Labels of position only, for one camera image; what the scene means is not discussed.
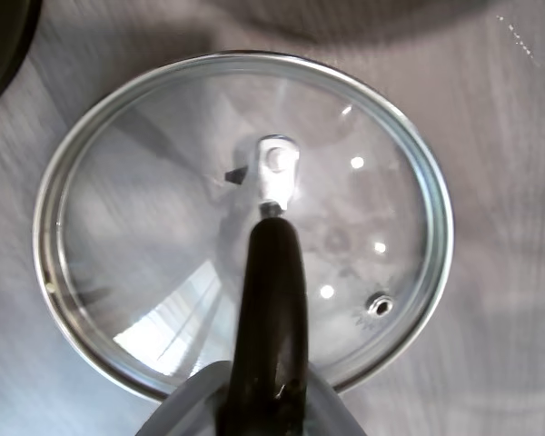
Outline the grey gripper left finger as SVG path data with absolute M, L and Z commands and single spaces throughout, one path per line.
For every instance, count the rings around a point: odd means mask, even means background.
M 198 371 L 160 404 L 136 435 L 215 435 L 231 370 L 231 362 L 219 361 Z

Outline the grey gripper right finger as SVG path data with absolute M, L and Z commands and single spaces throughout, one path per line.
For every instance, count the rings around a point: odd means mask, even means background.
M 366 433 L 341 397 L 310 363 L 307 374 L 304 434 L 365 436 Z

